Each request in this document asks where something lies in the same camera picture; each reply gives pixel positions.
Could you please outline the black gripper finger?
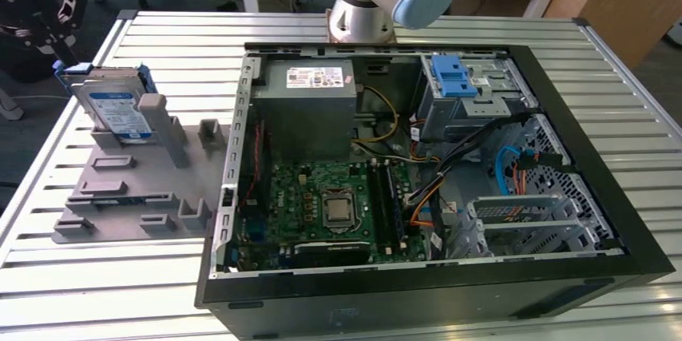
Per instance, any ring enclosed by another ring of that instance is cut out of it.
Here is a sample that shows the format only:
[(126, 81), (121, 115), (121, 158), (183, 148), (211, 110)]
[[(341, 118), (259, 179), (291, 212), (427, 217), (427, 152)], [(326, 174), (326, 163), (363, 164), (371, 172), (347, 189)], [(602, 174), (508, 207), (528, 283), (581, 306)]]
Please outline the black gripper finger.
[(51, 0), (51, 47), (66, 65), (79, 60), (71, 49), (75, 43), (74, 31), (82, 27), (88, 0)]
[(24, 27), (2, 25), (2, 42), (23, 50), (34, 50), (42, 55), (56, 56), (52, 48), (52, 44), (56, 42), (56, 33), (50, 29), (39, 29), (38, 32), (34, 32)]

